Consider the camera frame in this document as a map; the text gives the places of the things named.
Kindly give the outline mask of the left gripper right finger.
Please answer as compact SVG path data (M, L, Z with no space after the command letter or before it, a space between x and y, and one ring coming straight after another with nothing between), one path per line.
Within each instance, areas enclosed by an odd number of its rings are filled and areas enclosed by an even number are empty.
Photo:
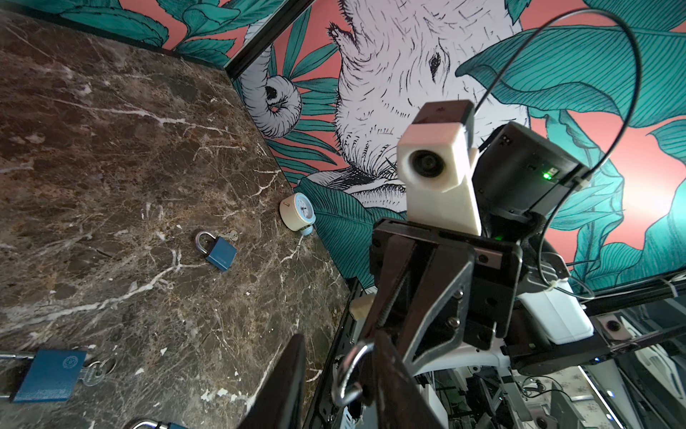
M373 380L379 428L442 428L391 338L382 331L374 336Z

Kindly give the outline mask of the large blue padlock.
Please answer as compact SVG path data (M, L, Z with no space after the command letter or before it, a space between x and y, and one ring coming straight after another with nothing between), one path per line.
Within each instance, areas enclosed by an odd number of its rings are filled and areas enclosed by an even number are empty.
M227 272L237 256L238 250L226 239L201 231L195 236L195 246L205 260L222 272Z

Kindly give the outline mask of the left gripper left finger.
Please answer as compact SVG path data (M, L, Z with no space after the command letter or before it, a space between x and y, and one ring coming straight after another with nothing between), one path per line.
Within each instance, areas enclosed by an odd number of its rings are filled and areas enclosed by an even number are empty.
M305 337L295 334L239 428L300 428L304 396Z

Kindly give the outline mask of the black padlock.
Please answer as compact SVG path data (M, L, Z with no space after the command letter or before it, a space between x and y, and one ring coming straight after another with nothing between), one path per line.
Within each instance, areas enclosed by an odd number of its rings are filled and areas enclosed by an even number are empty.
M335 371L332 382L330 396L332 403L343 409L353 401L358 400L364 391L360 382L353 382L352 375L361 367L361 362L375 349L373 340L362 340L355 344L348 354L339 361L339 366Z

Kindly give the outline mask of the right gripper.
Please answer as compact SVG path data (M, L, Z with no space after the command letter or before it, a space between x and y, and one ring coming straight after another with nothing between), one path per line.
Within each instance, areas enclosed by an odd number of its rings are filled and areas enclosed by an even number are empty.
M507 333L522 264L516 243L383 218L370 247L378 291L358 342L389 334L409 370L463 344L485 350Z

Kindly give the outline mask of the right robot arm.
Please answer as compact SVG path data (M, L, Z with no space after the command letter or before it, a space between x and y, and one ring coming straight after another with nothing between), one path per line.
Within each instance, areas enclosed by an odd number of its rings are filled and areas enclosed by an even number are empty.
M415 375L458 366L547 375L594 359L607 345L543 236L586 166L518 123L496 128L476 160L466 135L462 123L415 123L403 137L407 217L373 228L378 292L362 339L387 334Z

